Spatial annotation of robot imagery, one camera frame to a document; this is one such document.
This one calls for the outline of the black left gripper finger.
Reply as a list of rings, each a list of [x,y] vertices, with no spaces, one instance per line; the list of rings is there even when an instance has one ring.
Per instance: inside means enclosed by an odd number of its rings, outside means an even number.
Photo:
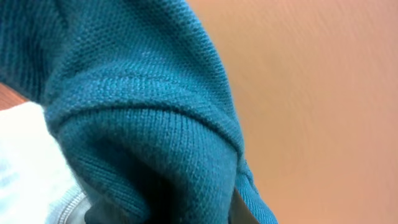
[[[234,188],[229,209],[229,224],[259,224],[250,212],[237,188]]]

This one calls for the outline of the blue t-shirt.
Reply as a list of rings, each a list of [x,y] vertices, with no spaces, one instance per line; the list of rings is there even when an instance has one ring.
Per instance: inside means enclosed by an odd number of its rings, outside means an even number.
[[[1,81],[40,104],[95,201],[88,223],[276,218],[244,159],[229,81],[185,1],[2,1]]]

